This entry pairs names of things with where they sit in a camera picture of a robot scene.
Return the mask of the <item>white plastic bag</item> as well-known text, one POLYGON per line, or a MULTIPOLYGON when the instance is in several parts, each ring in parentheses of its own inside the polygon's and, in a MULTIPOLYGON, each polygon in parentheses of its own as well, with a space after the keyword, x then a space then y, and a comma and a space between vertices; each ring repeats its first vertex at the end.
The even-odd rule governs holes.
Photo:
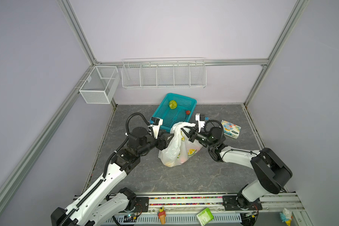
POLYGON ((172 126, 170 133, 173 133, 174 137, 169 146, 158 154, 158 157, 165 166, 175 167, 182 165, 200 151, 202 145, 199 141, 190 142, 181 130, 185 126, 194 127, 195 125, 195 123, 178 122, 172 126))

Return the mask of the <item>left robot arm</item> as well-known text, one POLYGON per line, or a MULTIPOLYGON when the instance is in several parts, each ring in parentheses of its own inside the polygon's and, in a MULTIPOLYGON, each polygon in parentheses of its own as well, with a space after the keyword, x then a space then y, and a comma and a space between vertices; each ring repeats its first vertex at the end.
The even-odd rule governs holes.
POLYGON ((141 113, 131 114, 125 124, 126 138, 107 159, 103 173, 82 195, 66 208, 58 207, 51 215, 54 226, 100 226, 114 215, 135 208, 136 194, 121 189, 105 201, 113 188, 140 163, 152 149, 164 150, 173 134, 162 130, 163 120, 141 113))

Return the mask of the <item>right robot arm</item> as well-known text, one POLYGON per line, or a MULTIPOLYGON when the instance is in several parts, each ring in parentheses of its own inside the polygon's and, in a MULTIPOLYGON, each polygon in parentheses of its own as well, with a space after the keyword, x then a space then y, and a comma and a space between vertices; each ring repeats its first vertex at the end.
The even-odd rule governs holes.
POLYGON ((270 148, 245 150, 225 145, 224 128, 217 120, 208 120, 203 126, 185 126, 182 132, 190 142, 198 141, 207 148, 214 161, 254 170, 257 179, 245 185, 232 203, 241 210, 249 209, 264 195, 280 193, 293 176, 290 168, 270 148))

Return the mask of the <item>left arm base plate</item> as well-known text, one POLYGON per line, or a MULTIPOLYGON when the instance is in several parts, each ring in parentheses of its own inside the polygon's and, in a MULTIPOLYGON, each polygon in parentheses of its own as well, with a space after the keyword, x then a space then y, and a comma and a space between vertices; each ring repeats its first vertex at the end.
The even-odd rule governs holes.
POLYGON ((148 212, 149 209, 149 197, 140 196, 136 197, 135 201, 130 201, 129 207, 120 213, 133 213, 133 212, 148 212))

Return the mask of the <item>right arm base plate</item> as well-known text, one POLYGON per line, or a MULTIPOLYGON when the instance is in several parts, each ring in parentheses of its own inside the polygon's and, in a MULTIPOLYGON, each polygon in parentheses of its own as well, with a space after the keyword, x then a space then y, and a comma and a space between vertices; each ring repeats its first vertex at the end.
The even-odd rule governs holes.
POLYGON ((242 196, 222 196, 223 206, 226 211, 260 211, 263 210, 260 199, 250 202, 242 196))

